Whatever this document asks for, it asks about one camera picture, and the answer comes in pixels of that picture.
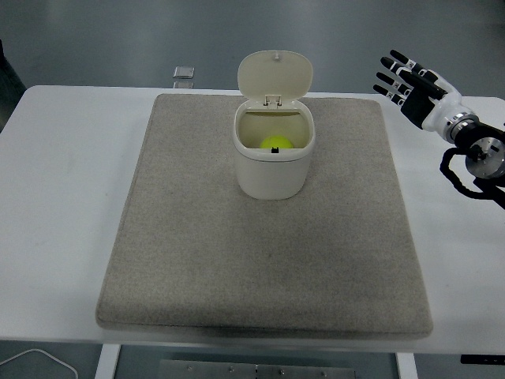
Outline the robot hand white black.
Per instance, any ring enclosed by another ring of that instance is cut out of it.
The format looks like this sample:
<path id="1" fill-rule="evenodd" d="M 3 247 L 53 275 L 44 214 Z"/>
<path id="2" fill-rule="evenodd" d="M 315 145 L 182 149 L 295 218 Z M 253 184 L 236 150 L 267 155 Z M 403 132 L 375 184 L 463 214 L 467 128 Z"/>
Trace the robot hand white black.
<path id="1" fill-rule="evenodd" d="M 437 72 L 396 50 L 380 62 L 387 72 L 376 74 L 381 83 L 373 86 L 374 91 L 397 105 L 417 128 L 437 132 L 447 139 L 451 126 L 476 118 L 473 111 L 462 105 L 459 91 Z"/>

